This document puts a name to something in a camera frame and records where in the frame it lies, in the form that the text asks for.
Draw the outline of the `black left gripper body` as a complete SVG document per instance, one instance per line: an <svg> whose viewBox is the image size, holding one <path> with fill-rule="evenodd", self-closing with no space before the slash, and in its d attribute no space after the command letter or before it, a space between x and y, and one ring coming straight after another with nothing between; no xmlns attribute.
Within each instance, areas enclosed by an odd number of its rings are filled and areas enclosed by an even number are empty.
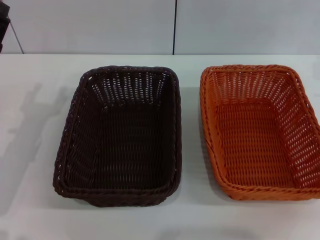
<svg viewBox="0 0 320 240"><path fill-rule="evenodd" d="M3 49L3 40L11 20L9 18L10 7L2 0L0 1L0 50Z"/></svg>

